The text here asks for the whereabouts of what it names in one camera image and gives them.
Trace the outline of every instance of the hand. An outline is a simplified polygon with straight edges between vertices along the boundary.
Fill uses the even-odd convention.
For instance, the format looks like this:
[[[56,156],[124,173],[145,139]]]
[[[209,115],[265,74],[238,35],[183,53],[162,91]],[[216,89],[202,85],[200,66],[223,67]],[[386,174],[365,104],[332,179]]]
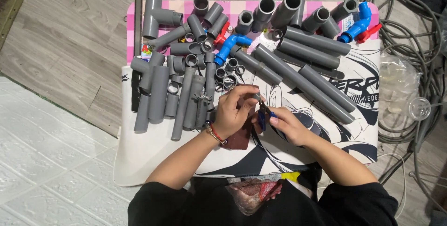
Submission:
[[[296,145],[305,145],[309,138],[313,135],[303,124],[285,107],[270,107],[269,109],[276,114],[278,118],[271,117],[270,124],[276,129],[286,134],[287,140]],[[257,114],[252,117],[252,123],[257,133],[262,133],[262,130],[257,123]]]
[[[219,98],[213,128],[221,139],[232,136],[244,125],[250,109],[258,103],[252,95],[258,92],[259,89],[254,86],[236,86]],[[245,102],[238,110],[236,106],[241,97],[245,99]]]

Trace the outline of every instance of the person's left hand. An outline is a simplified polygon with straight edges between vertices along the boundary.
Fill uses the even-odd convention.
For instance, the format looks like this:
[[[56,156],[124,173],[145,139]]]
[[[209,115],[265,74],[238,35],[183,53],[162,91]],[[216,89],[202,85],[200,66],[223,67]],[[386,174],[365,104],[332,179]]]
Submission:
[[[219,98],[213,128],[222,140],[232,136],[244,125],[250,109],[258,103],[252,98],[253,94],[258,92],[259,89],[254,86],[236,86]],[[238,110],[236,106],[241,97],[245,99],[245,102]]]

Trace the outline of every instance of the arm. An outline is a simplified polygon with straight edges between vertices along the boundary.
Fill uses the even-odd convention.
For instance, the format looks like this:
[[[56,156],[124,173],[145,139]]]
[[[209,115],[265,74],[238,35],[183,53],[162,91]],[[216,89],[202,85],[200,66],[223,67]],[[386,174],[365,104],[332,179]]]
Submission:
[[[256,99],[249,97],[257,92],[259,90],[253,86],[237,86],[219,98],[213,128],[223,140],[243,126],[250,109],[257,103]],[[245,98],[245,102],[237,110],[237,101],[241,97]],[[158,182],[173,189],[181,189],[217,145],[219,142],[211,134],[202,131],[161,162],[146,183]]]
[[[309,131],[288,109],[269,108],[278,116],[278,119],[270,118],[270,124],[284,132],[290,143],[302,145],[309,150],[334,183],[357,186],[378,182],[360,161]],[[257,126],[256,118],[252,122]]]

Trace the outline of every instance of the black sleeve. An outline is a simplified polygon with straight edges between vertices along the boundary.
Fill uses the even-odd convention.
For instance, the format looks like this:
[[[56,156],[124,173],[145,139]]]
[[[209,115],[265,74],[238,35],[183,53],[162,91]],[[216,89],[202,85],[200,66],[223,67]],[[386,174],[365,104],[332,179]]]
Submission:
[[[183,188],[176,190],[158,182],[144,184],[127,209],[129,226],[177,225],[189,195]]]
[[[352,187],[330,184],[318,205],[341,226],[397,226],[394,215],[398,202],[380,183]]]

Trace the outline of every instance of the person's right hand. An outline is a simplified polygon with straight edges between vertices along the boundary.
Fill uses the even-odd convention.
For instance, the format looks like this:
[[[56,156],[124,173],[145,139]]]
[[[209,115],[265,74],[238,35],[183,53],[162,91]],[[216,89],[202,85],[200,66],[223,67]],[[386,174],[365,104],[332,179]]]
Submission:
[[[303,126],[303,124],[287,108],[269,106],[269,109],[278,117],[271,117],[269,119],[270,124],[281,132],[284,132],[290,143],[296,146],[301,146],[309,141],[309,138],[313,133]],[[257,113],[253,116],[252,123],[255,126],[256,132],[261,133],[262,130],[257,123]]]

